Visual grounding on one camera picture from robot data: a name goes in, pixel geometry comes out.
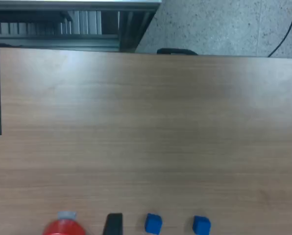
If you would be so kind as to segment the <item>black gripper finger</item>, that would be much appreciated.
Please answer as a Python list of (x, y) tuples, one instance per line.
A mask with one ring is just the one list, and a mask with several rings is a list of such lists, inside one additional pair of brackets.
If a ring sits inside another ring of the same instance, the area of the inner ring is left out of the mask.
[(110, 213), (107, 215), (103, 235), (123, 235), (122, 213)]

